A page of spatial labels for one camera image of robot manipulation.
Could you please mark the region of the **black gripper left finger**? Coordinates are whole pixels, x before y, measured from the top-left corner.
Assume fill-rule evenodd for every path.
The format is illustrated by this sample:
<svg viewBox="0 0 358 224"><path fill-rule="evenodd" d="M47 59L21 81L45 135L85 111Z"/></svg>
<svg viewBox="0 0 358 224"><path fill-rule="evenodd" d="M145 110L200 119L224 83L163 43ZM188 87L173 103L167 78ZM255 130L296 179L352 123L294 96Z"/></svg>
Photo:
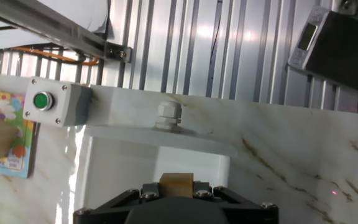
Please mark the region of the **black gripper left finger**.
<svg viewBox="0 0 358 224"><path fill-rule="evenodd" d="M97 208L80 208L73 213L73 224L125 223L130 211L138 205L160 198L160 184L143 184L141 189L129 189Z"/></svg>

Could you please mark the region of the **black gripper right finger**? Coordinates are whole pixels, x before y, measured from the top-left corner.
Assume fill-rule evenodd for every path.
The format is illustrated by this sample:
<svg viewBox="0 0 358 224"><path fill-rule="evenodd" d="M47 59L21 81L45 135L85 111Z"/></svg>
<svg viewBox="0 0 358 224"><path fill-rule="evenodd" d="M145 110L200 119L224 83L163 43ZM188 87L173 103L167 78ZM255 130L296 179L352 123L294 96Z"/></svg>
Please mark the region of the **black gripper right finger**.
<svg viewBox="0 0 358 224"><path fill-rule="evenodd" d="M193 198L214 205L228 223L279 224L279 208L274 203L254 203L222 185L193 182Z"/></svg>

